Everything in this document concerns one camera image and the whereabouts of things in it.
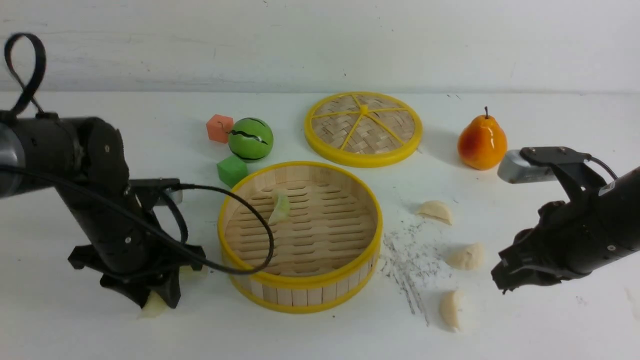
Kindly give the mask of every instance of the bamboo steamer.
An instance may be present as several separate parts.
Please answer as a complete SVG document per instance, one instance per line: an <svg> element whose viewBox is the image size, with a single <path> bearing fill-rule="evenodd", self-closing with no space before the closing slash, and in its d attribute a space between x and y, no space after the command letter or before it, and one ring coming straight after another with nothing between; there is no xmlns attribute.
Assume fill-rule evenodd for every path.
<svg viewBox="0 0 640 360"><path fill-rule="evenodd" d="M287 194L291 213L271 226L273 259L257 274L231 275L233 285L258 305L286 313L313 313L350 299L378 260L382 214L374 194L341 168L307 161L264 168L232 189L265 219L275 190ZM220 211L218 235L228 266L249 269L267 256L265 228L230 197Z"/></svg>

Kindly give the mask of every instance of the white table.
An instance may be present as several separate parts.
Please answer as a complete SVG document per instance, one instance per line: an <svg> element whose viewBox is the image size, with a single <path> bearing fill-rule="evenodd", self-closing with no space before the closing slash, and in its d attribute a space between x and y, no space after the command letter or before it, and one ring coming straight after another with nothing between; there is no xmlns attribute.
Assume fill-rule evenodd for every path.
<svg viewBox="0 0 640 360"><path fill-rule="evenodd" d="M510 185L495 169L462 167L455 143L485 105L508 135L510 148L565 145L590 152L618 175L640 165L638 95L395 95L422 117L419 151L386 168L349 168L376 194L386 241L376 274L345 304L312 315L263 309L240 295L226 275L182 282L177 309L138 319L140 309L102 289L100 275L75 271L67 256L88 243L53 190L0 200L0 351L3 359L637 359L640 336L640 256L590 276L547 288L502 293L491 280L498 251L538 221L537 210L566 199L558 183ZM98 115L122 131L136 177L173 177L221 185L216 162L230 153L208 141L214 113L256 116L273 128L266 165L323 161L306 144L306 111L323 94L42 93L61 116ZM0 108L17 93L0 93ZM216 217L222 196L185 193L181 209L190 242L219 260ZM452 227L413 215L440 199ZM177 228L166 209L167 230ZM449 268L443 257L481 241L481 271ZM471 326L446 330L440 295L461 288Z"/></svg>

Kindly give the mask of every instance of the white wall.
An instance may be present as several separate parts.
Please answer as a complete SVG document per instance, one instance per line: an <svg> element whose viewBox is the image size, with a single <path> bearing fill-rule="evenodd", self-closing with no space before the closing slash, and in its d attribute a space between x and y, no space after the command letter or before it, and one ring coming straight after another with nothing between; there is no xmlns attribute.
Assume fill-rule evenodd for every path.
<svg viewBox="0 0 640 360"><path fill-rule="evenodd" d="M49 90L640 92L639 16L638 0L1 0L0 35L41 37Z"/></svg>

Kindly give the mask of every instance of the green cube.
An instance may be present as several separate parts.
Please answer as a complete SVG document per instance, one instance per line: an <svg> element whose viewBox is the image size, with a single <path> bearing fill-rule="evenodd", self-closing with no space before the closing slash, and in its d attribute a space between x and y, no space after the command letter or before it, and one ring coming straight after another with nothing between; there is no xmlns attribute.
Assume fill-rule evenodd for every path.
<svg viewBox="0 0 640 360"><path fill-rule="evenodd" d="M247 175L249 175L249 170L246 168L246 163L236 155L231 155L218 163L218 177L230 188L233 188Z"/></svg>

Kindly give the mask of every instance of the yellow rim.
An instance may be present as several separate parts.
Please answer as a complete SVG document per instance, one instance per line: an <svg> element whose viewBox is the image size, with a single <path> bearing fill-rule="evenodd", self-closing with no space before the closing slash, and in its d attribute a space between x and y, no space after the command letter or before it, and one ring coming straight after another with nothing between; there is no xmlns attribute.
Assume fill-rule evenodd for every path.
<svg viewBox="0 0 640 360"><path fill-rule="evenodd" d="M373 267L371 268L371 271L369 272L369 274L367 274L367 277L364 278L364 281L361 281L360 284L358 284L358 286L356 286L355 288L353 288L351 291L347 292L343 296L336 298L334 301L326 302L320 305L285 306L285 305L274 304L272 302L268 302L263 299L260 299L259 297L255 296L249 291L246 291L242 286L240 286L240 284L237 283L237 281L233 277L230 277L230 279L231 279L231 283L236 287L238 291L240 291L242 295L244 295L246 298L248 298L249 300L253 301L254 303L262 307L266 307L267 309L274 310L274 311L279 311L281 313L309 314L309 313L317 313L320 311L329 310L332 307L338 306L343 302L351 299L360 290L362 290L362 288L369 282L369 279L371 279L371 276L373 275L373 273L376 272L375 269L377 264L378 264L378 257L376 256L376 259L374 260L374 263L373 263Z"/></svg>
<svg viewBox="0 0 640 360"><path fill-rule="evenodd" d="M269 172L276 168L289 167L289 166L313 166L313 167L329 168L331 170L338 171L344 175L349 176L358 184L360 184L360 186L362 186L366 190L367 194L373 200L373 203L376 206L376 216L378 217L376 232L374 233L371 243L362 252L362 254L360 254L355 260L353 260L349 264L339 269L336 269L332 272L328 272L322 275L309 276L309 277L286 277L286 276L268 274L266 272L259 272L257 274L251 275L250 277L251 279L257 282L260 282L266 286L271 286L274 288L281 288L284 286L290 289L307 289L307 288L320 288L320 287L334 284L336 281L340 281L349 277L349 275L351 275L354 270L359 269L365 262L371 259L376 249L380 246L380 237L382 233L382 211L380 209L380 205L378 204L378 200L376 199L371 189L362 180L360 180L350 172L344 169L341 169L339 167L335 167L333 165L324 164L324 163L317 163L314 161L290 161L287 163L279 163L276 165L271 165L270 167L263 168L262 170L254 172L248 177L244 178L242 181L237 183L233 187L233 189L231 189L231 192L238 191L240 187L242 187L244 184L246 184L255 176L258 176L265 172ZM231 246L229 246L229 244L227 243L227 240L225 239L225 229L223 225L223 219L225 216L225 212L227 210L229 200L230 200L230 197L225 198L225 201L222 204L222 208L220 209L220 215L218 216L218 238L220 239L220 246L222 248L223 255L226 256L227 259L229 259L230 263L233 266L236 266L241 269L251 269L252 267L249 264L242 261L233 252L233 250L231 250Z"/></svg>
<svg viewBox="0 0 640 360"><path fill-rule="evenodd" d="M331 145L322 141L322 139L320 139L313 130L312 119L316 117L325 117L329 115L339 115L342 113L359 114L360 111L342 111L339 113L322 114L322 115L316 115L316 116L314 116L314 114L316 113L317 109L320 106L322 106L324 103L328 101L332 101L339 97L349 96L349 95L353 96L353 99L355 100L358 106L360 106L360 103L358 102L356 95L368 95L368 96L381 97L383 99L387 99L389 101L398 103L401 106L400 108L371 110L371 112L400 111L400 110L407 111L413 117L413 121L415 123L415 131L411 139L409 139L409 141L407 142L403 142L391 129L387 128L379 120L375 119L374 117L368 116L366 114L364 115L361 114L361 116L358 117L356 124L354 124L354 126L351 128L351 131L347 135L347 138L345 139L340 149L336 149L335 147L332 147ZM385 152L383 154L354 154L352 152L347 152L342 150L344 146L347 144L347 141L351 138L351 135L353 134L353 130L356 128L357 123L364 116L373 120L375 123L377 123L377 125L381 126L391 136L396 138L396 140L403 143L404 145L396 150ZM307 142L309 143L309 146L311 146L311 148L314 151L316 151L322 157L330 161L333 161L334 163L338 163L338 164L346 165L350 167L383 167L386 165L391 165L391 164L400 162L406 159L407 157L409 157L409 155L413 154L413 152L418 148L418 145L420 145L420 139L422 138L422 122L420 121L420 117L418 116L418 114L413 109L411 109L407 104L396 99L395 97L391 97L385 94L379 94L376 92L343 92L340 94L331 95L329 97L326 97L320 100L315 105L313 105L313 107L311 107L311 109L307 113L307 117L305 118L304 129L305 129L305 138L307 138Z"/></svg>

